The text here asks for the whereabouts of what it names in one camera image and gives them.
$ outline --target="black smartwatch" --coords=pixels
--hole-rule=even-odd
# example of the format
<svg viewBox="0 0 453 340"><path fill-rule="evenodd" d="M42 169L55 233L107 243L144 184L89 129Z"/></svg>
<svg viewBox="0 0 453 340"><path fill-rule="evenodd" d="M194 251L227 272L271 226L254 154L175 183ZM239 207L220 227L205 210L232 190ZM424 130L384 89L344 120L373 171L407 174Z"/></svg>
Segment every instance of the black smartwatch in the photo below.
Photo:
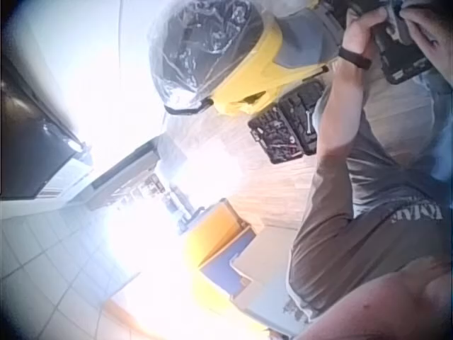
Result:
<svg viewBox="0 0 453 340"><path fill-rule="evenodd" d="M345 48L343 48L343 46L340 47L338 56L343 58L344 60L352 62L360 69L369 69L369 67L371 66L371 60L363 57L362 55L346 50Z"/></svg>

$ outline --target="wooden floor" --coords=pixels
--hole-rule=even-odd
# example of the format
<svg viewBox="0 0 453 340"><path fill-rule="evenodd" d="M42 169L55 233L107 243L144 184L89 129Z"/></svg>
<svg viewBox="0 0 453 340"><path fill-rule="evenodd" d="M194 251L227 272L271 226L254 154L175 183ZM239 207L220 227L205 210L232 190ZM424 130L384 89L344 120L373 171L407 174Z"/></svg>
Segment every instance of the wooden floor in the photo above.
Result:
<svg viewBox="0 0 453 340"><path fill-rule="evenodd" d="M390 154L407 162L430 136L428 93L413 81L389 85L379 67L370 71L369 78L371 90L365 111L373 132ZM185 154L216 140L223 143L242 172L239 188L228 199L257 230L265 226L298 229L315 157L272 165L251 137L249 119L247 115L228 117L209 110L192 117L169 116L166 131Z"/></svg>

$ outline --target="hand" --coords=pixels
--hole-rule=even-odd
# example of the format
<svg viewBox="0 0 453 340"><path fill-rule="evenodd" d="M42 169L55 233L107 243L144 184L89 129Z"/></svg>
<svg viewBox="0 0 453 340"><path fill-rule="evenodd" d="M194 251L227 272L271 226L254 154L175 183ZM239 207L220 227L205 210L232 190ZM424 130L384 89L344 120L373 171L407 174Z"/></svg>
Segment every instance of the hand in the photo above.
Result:
<svg viewBox="0 0 453 340"><path fill-rule="evenodd" d="M434 67L453 85L453 32L429 9L405 8L400 16L406 20L412 39Z"/></svg>
<svg viewBox="0 0 453 340"><path fill-rule="evenodd" d="M387 11L384 7L375 9L358 16L349 9L346 16L346 31L343 36L343 47L346 50L372 59L373 42L371 27L382 23L387 19Z"/></svg>

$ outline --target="wall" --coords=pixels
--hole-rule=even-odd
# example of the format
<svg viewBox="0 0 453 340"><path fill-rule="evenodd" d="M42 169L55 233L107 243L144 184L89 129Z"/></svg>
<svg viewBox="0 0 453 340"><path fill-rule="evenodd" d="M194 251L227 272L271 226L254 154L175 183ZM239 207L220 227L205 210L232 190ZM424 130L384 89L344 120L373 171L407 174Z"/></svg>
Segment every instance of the wall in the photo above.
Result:
<svg viewBox="0 0 453 340"><path fill-rule="evenodd" d="M114 257L115 211L84 206L1 223L1 310L24 339L144 339L103 311L134 273Z"/></svg>

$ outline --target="gray t-shirt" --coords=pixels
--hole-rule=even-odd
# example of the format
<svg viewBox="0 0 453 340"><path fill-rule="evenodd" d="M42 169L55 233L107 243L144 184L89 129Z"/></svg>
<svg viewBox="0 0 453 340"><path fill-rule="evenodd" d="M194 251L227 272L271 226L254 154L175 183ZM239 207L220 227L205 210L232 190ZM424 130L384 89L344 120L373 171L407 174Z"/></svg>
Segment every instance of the gray t-shirt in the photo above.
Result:
<svg viewBox="0 0 453 340"><path fill-rule="evenodd" d="M313 318L359 285L412 260L451 254L449 208L402 186L382 193L382 204L354 217L346 163L324 164L314 174L291 250L288 291Z"/></svg>

